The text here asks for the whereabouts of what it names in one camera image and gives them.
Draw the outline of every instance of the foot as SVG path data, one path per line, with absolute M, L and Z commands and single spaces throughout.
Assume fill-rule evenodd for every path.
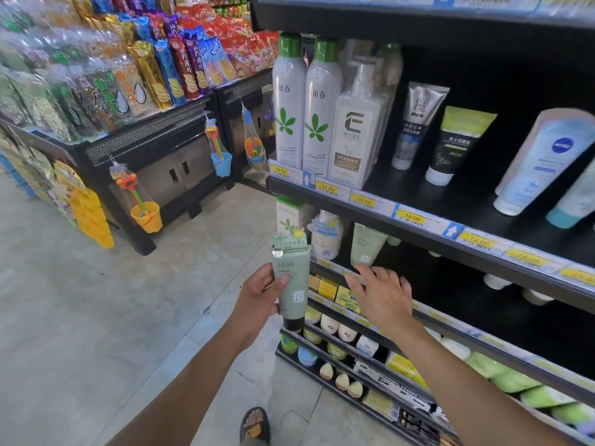
M 258 438 L 267 444 L 270 442 L 267 413 L 260 407 L 247 411 L 242 420 L 240 442 L 248 438 Z

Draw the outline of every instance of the black tube cap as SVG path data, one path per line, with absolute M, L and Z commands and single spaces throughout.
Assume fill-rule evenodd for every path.
M 285 327 L 286 330 L 289 330 L 291 332 L 299 332 L 301 329 L 303 329 L 305 323 L 305 317 L 300 317 L 299 319 L 287 319 L 285 317 L 283 318 L 283 327 Z

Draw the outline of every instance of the person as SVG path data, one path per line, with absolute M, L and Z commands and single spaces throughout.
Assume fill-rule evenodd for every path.
M 355 277 L 345 279 L 363 313 L 413 362 L 465 446 L 574 444 L 430 336 L 412 316 L 411 285 L 404 277 L 379 267 L 356 268 L 366 289 Z M 288 283 L 288 275 L 274 280 L 271 263 L 251 275 L 221 329 L 108 446 L 188 446 L 234 359 L 279 312 L 275 301 Z M 240 423 L 239 442 L 257 446 L 269 440 L 266 412 L 249 410 Z

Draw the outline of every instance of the cabinet handle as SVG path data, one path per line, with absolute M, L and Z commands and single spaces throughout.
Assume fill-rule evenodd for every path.
M 178 183 L 178 176 L 175 173 L 174 169 L 170 169 L 170 176 L 171 176 L 171 180 L 175 183 Z

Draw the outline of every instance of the toy bucket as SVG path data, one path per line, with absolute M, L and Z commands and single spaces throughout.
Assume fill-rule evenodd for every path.
M 222 152 L 223 161 L 219 159 L 216 153 L 211 155 L 213 166 L 215 166 L 215 173 L 218 177 L 229 177 L 231 172 L 231 154 Z
M 139 224 L 143 230 L 147 233 L 155 233 L 161 230 L 163 222 L 161 222 L 161 214 L 159 212 L 159 205 L 155 202 L 145 202 L 146 209 L 149 211 L 148 214 L 143 214 L 143 210 L 140 205 L 136 205 L 130 210 L 130 216 Z
M 261 153 L 260 155 L 255 157 L 246 155 L 246 157 L 248 158 L 249 165 L 251 165 L 253 169 L 263 170 L 267 168 L 267 165 L 265 163 L 265 158 L 267 157 L 266 154 Z

